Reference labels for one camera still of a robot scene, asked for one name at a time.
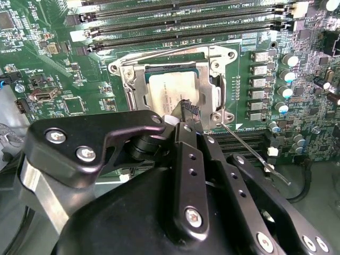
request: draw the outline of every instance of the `mounting hole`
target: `mounting hole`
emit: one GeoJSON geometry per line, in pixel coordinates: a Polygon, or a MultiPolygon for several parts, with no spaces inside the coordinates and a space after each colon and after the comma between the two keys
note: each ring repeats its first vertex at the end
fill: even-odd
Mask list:
{"type": "Polygon", "coordinates": [[[233,52],[229,52],[229,53],[228,53],[228,57],[230,57],[230,58],[234,58],[234,57],[235,57],[235,53],[233,53],[233,52]]]}
{"type": "Polygon", "coordinates": [[[189,154],[189,158],[191,158],[192,160],[196,160],[196,157],[194,154],[189,154]]]}
{"type": "Polygon", "coordinates": [[[184,129],[187,130],[188,132],[192,131],[191,127],[189,127],[188,125],[184,125],[184,129]]]}
{"type": "Polygon", "coordinates": [[[159,123],[162,122],[162,120],[161,120],[158,116],[156,116],[156,115],[151,116],[151,119],[152,119],[154,122],[156,122],[157,124],[159,124],[159,123]]]}
{"type": "Polygon", "coordinates": [[[189,174],[191,174],[192,176],[197,176],[197,173],[195,172],[194,169],[189,169],[189,174]]]}
{"type": "Polygon", "coordinates": [[[241,197],[245,198],[247,195],[243,192],[243,190],[239,190],[239,194],[241,197]]]}
{"type": "Polygon", "coordinates": [[[276,42],[276,41],[272,41],[272,42],[270,43],[270,47],[271,47],[271,48],[276,48],[276,47],[277,47],[277,42],[276,42]]]}
{"type": "Polygon", "coordinates": [[[111,69],[112,72],[118,71],[118,67],[116,65],[112,65],[110,69],[111,69]]]}
{"type": "Polygon", "coordinates": [[[234,178],[235,180],[238,179],[238,176],[235,173],[231,173],[232,178],[234,178]]]}

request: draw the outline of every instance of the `electrolytic capacitor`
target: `electrolytic capacitor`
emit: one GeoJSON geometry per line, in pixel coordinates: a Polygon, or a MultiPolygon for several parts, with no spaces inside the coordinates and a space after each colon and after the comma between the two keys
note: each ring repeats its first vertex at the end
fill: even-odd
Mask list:
{"type": "Polygon", "coordinates": [[[292,145],[292,148],[296,154],[301,154],[303,152],[303,147],[298,146],[296,143],[292,145]]]}
{"type": "Polygon", "coordinates": [[[280,128],[277,126],[275,121],[272,121],[268,125],[269,130],[271,130],[272,133],[280,132],[280,128]]]}
{"type": "Polygon", "coordinates": [[[286,82],[292,82],[296,79],[295,73],[291,72],[289,69],[285,69],[280,73],[280,78],[286,82]]]}
{"type": "Polygon", "coordinates": [[[331,102],[333,102],[335,105],[340,105],[340,95],[336,95],[334,93],[328,93],[327,99],[331,102]]]}
{"type": "Polygon", "coordinates": [[[293,56],[292,54],[286,54],[283,56],[281,60],[282,64],[288,65],[290,67],[296,66],[299,62],[299,58],[297,56],[293,56]]]}
{"type": "Polygon", "coordinates": [[[283,96],[284,98],[290,98],[293,94],[293,90],[288,88],[287,86],[281,86],[278,88],[277,92],[283,96]]]}
{"type": "Polygon", "coordinates": [[[288,106],[286,106],[284,102],[278,102],[275,105],[275,109],[281,114],[285,114],[288,112],[288,106]]]}
{"type": "Polygon", "coordinates": [[[325,81],[321,77],[315,77],[313,79],[313,83],[317,86],[319,86],[321,89],[329,89],[330,83],[328,81],[325,81]]]}
{"type": "Polygon", "coordinates": [[[301,134],[294,136],[293,140],[297,144],[297,146],[299,146],[299,147],[303,147],[304,144],[306,143],[306,140],[304,140],[304,138],[301,134]]]}

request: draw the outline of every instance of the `black plastic bracket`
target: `black plastic bracket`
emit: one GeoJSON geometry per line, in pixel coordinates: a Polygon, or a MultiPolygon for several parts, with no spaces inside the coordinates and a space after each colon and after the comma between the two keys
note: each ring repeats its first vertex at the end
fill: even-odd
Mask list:
{"type": "Polygon", "coordinates": [[[33,167],[65,185],[84,188],[96,181],[108,148],[114,149],[110,160],[114,162],[132,137],[161,134],[164,129],[162,118],[149,110],[41,120],[29,127],[23,152],[33,167]],[[61,131],[66,140],[48,141],[46,133],[52,130],[61,131]],[[83,146],[93,150],[93,161],[76,156],[83,146]]]}

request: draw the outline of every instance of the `capacitor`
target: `capacitor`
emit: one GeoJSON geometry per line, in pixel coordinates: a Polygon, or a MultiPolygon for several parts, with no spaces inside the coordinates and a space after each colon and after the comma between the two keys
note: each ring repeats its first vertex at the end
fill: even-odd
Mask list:
{"type": "Polygon", "coordinates": [[[280,73],[280,78],[286,82],[292,82],[296,79],[296,76],[289,69],[285,69],[280,73]]]}
{"type": "Polygon", "coordinates": [[[333,102],[335,105],[340,105],[340,95],[336,95],[334,93],[328,93],[327,99],[331,102],[333,102]]]}
{"type": "Polygon", "coordinates": [[[40,92],[41,92],[41,89],[40,88],[36,88],[31,94],[28,95],[28,98],[31,101],[35,101],[36,100],[35,95],[40,93],[40,92]]]}
{"type": "Polygon", "coordinates": [[[296,143],[298,147],[302,147],[306,143],[306,140],[303,138],[301,134],[294,136],[293,141],[296,143]]]}
{"type": "Polygon", "coordinates": [[[287,86],[281,86],[278,88],[277,92],[283,96],[284,98],[290,98],[293,94],[293,90],[288,88],[287,86]]]}
{"type": "Polygon", "coordinates": [[[320,7],[325,11],[332,12],[338,8],[339,4],[339,0],[323,0],[320,4],[320,7]]]}
{"type": "Polygon", "coordinates": [[[321,89],[329,89],[330,83],[328,81],[325,81],[321,77],[315,77],[313,79],[313,83],[317,86],[319,86],[321,89]]]}
{"type": "Polygon", "coordinates": [[[268,124],[269,130],[271,130],[272,133],[278,133],[280,132],[280,128],[277,126],[275,121],[272,121],[268,124]]]}
{"type": "Polygon", "coordinates": [[[293,56],[292,54],[286,54],[283,56],[281,60],[282,64],[288,65],[290,67],[296,66],[299,62],[299,58],[297,56],[293,56]]]}
{"type": "Polygon", "coordinates": [[[281,114],[288,112],[288,106],[286,106],[284,102],[278,102],[275,105],[275,109],[281,114]]]}
{"type": "Polygon", "coordinates": [[[303,147],[298,146],[296,143],[292,145],[292,148],[296,154],[301,154],[303,147]]]}

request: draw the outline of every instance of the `chip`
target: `chip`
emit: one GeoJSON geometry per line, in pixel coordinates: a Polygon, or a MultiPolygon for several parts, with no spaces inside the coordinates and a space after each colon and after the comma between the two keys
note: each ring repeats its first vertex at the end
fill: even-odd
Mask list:
{"type": "Polygon", "coordinates": [[[318,112],[319,112],[319,107],[310,108],[309,115],[314,115],[314,114],[317,114],[318,112]]]}
{"type": "Polygon", "coordinates": [[[303,91],[304,91],[303,88],[296,88],[296,89],[295,89],[295,95],[296,95],[296,96],[303,95],[303,91]]]}
{"type": "Polygon", "coordinates": [[[299,33],[299,40],[308,39],[308,38],[310,38],[310,36],[311,36],[310,30],[309,29],[303,29],[299,33]]]}
{"type": "Polygon", "coordinates": [[[328,64],[328,57],[321,57],[319,60],[319,65],[327,65],[328,64]]]}
{"type": "Polygon", "coordinates": [[[0,29],[12,28],[14,28],[14,25],[8,12],[0,12],[0,29]]]}

